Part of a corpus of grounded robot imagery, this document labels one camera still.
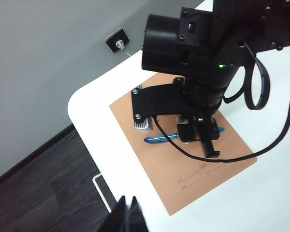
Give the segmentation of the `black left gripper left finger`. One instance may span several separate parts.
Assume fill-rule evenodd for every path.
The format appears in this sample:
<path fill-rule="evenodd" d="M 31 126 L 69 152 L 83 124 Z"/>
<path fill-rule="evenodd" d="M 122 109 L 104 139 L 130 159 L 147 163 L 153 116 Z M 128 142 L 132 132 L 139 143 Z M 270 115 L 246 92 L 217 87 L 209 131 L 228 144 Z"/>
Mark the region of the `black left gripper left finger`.
<path fill-rule="evenodd" d="M 108 214 L 101 225 L 102 232 L 129 232 L 129 207 L 126 197 L 121 196 L 111 213 Z"/>

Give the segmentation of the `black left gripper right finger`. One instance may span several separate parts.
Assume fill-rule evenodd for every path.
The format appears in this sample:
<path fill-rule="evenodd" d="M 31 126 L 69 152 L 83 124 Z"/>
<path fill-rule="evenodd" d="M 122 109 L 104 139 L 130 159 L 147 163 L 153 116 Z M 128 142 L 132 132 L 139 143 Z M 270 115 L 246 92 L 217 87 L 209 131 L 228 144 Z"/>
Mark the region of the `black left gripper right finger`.
<path fill-rule="evenodd" d="M 142 210 L 135 196 L 129 208 L 129 231 L 130 232 L 147 232 L 148 228 L 143 216 Z"/>

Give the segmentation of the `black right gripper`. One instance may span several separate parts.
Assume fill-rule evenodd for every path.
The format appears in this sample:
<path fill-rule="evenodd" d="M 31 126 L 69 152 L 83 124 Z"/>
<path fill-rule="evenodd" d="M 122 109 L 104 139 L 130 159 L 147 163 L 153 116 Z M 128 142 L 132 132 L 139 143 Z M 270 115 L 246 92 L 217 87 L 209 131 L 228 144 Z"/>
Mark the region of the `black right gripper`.
<path fill-rule="evenodd" d="M 200 141 L 202 142 L 206 158 L 218 158 L 219 151 L 214 150 L 212 140 L 219 138 L 219 129 L 216 120 L 210 115 L 185 116 L 179 114 L 175 118 L 180 141 L 195 142 L 196 134 L 193 125 L 197 125 Z"/>

